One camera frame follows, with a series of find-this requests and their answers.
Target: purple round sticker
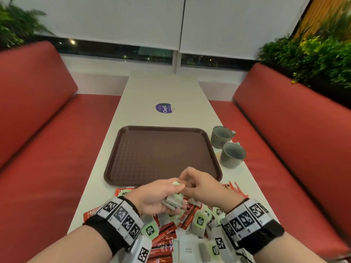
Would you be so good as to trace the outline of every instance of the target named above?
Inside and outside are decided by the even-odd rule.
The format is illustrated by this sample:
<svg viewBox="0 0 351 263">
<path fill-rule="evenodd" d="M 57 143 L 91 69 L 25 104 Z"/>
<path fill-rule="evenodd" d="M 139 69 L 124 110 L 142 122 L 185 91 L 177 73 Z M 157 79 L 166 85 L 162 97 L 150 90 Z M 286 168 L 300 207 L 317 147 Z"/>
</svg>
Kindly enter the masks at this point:
<svg viewBox="0 0 351 263">
<path fill-rule="evenodd" d="M 156 105 L 156 110 L 164 113 L 164 114 L 170 114 L 172 112 L 171 105 L 169 103 L 160 103 Z"/>
</svg>

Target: white table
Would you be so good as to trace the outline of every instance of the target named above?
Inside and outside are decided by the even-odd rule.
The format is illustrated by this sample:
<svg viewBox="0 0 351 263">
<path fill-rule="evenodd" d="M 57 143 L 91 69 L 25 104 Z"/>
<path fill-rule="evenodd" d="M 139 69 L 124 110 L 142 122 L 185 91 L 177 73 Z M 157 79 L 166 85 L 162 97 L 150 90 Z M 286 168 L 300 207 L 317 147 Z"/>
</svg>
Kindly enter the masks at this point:
<svg viewBox="0 0 351 263">
<path fill-rule="evenodd" d="M 159 103 L 169 103 L 175 110 L 160 113 L 155 108 Z M 131 74 L 68 232 L 82 225 L 84 212 L 113 197 L 116 187 L 104 181 L 103 173 L 117 132 L 126 125 L 200 128 L 210 137 L 212 128 L 222 124 L 195 79 L 165 74 Z M 219 149 L 214 150 L 216 154 L 220 153 Z M 222 183 L 237 182 L 245 194 L 260 201 L 274 214 L 244 162 L 235 170 L 221 168 Z"/>
</svg>

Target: tray rim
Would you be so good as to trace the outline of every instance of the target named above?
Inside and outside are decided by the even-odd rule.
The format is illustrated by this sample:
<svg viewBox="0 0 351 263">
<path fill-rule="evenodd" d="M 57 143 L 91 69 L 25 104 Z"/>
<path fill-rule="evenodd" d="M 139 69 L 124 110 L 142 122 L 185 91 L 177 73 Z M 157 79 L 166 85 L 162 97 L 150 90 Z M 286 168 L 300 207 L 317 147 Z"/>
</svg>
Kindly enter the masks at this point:
<svg viewBox="0 0 351 263">
<path fill-rule="evenodd" d="M 150 130 L 145 130 L 145 129 L 138 130 L 138 128 L 151 128 L 151 129 Z M 121 127 L 118 130 L 116 139 L 115 139 L 115 141 L 113 143 L 113 147 L 112 147 L 110 156 L 109 156 L 107 164 L 106 164 L 105 171 L 103 173 L 103 178 L 104 178 L 105 182 L 107 184 L 111 185 L 111 186 L 117 186 L 117 185 L 113 184 L 113 182 L 108 178 L 107 174 L 108 174 L 108 171 L 110 171 L 110 168 L 112 168 L 111 161 L 114 158 L 113 155 L 115 155 L 115 152 L 117 152 L 116 151 L 116 145 L 117 145 L 118 141 L 121 139 L 121 137 L 123 135 L 123 133 L 122 133 L 123 131 L 127 132 L 128 130 L 134 130 L 134 131 L 163 131 L 163 132 L 170 132 L 170 130 L 174 130 L 174 132 L 184 132 L 184 129 L 188 130 L 187 132 L 195 132 L 195 133 L 198 133 L 198 134 L 200 134 L 201 136 L 204 137 L 204 140 L 205 140 L 207 148 L 208 148 L 208 152 L 209 152 L 210 157 L 211 157 L 212 162 L 213 162 L 214 169 L 215 169 L 215 171 L 217 173 L 217 177 L 215 177 L 215 179 L 220 182 L 222 180 L 222 178 L 223 178 L 222 169 L 221 169 L 221 167 L 219 165 L 219 162 L 217 160 L 216 154 L 214 153 L 214 150 L 213 150 L 213 146 L 211 144 L 211 141 L 210 141 L 206 131 L 204 131 L 201 128 L 160 127 L 160 126 L 146 126 L 146 125 L 126 125 L 124 127 Z"/>
</svg>

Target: gray mug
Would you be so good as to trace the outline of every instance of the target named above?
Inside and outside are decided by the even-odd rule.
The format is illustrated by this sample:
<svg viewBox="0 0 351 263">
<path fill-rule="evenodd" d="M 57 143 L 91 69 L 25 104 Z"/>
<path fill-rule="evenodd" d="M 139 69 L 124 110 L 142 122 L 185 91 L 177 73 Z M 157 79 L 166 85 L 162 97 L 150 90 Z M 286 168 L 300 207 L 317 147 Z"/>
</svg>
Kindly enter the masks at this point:
<svg viewBox="0 0 351 263">
<path fill-rule="evenodd" d="M 223 146 L 219 162 L 227 168 L 236 168 L 246 158 L 246 151 L 240 143 L 226 143 Z"/>
<path fill-rule="evenodd" d="M 222 149 L 224 144 L 229 142 L 234 136 L 235 131 L 231 131 L 223 126 L 215 126 L 212 130 L 211 144 L 215 148 Z"/>
</svg>

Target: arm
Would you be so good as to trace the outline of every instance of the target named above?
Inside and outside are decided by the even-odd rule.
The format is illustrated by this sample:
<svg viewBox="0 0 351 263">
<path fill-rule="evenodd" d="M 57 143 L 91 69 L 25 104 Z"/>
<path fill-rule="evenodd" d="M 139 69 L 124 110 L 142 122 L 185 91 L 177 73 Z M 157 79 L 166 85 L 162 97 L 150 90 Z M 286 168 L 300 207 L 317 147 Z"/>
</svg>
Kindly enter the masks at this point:
<svg viewBox="0 0 351 263">
<path fill-rule="evenodd" d="M 211 175 L 188 167 L 179 177 L 187 181 L 182 193 L 211 207 L 218 207 L 226 214 L 244 200 L 244 197 L 224 188 Z M 326 263 L 290 234 L 272 240 L 255 255 L 256 263 Z"/>
<path fill-rule="evenodd" d="M 170 211 L 160 203 L 166 196 L 179 193 L 184 188 L 184 184 L 173 185 L 174 181 L 179 180 L 177 178 L 157 180 L 138 187 L 124 197 L 131 202 L 132 208 L 139 215 L 152 215 L 161 212 L 178 214 L 179 209 Z M 122 236 L 114 228 L 109 232 L 112 231 L 117 234 L 113 238 L 117 251 L 127 247 Z M 107 263 L 112 256 L 111 248 L 103 236 L 93 227 L 83 225 L 53 243 L 28 263 Z"/>
</svg>

